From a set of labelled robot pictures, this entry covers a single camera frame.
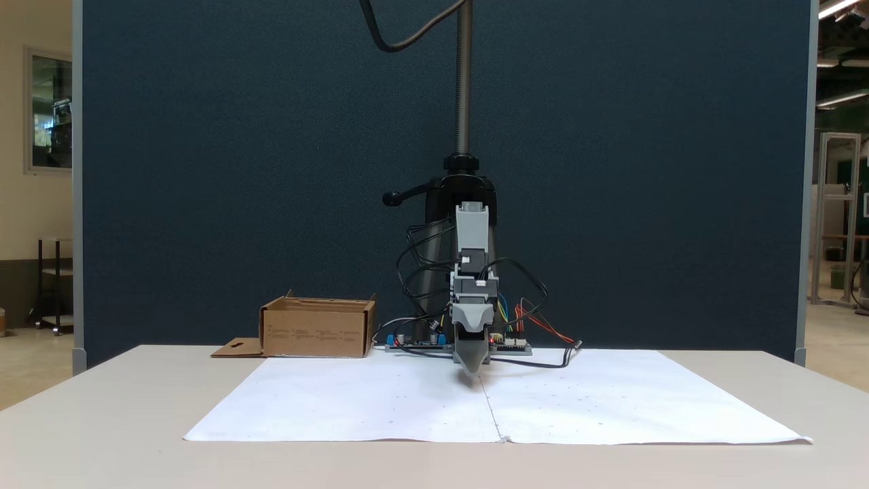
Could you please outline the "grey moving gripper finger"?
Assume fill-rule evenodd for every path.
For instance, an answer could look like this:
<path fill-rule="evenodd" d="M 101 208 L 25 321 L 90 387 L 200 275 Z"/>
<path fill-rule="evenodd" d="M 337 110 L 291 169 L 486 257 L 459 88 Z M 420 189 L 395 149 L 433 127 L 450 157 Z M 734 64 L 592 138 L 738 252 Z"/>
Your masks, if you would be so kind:
<path fill-rule="evenodd" d="M 456 335 L 459 331 L 482 334 L 494 321 L 494 307 L 491 303 L 452 303 L 449 311 L 452 329 Z"/>

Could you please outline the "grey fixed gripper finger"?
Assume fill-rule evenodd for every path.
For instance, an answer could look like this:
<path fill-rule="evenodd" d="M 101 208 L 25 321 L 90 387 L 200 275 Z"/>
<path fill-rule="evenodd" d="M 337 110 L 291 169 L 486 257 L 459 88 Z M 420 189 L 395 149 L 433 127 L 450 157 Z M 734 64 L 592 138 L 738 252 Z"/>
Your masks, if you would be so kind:
<path fill-rule="evenodd" d="M 466 374 L 478 374 L 489 360 L 489 335 L 486 331 L 457 331 L 454 334 L 454 361 Z"/>

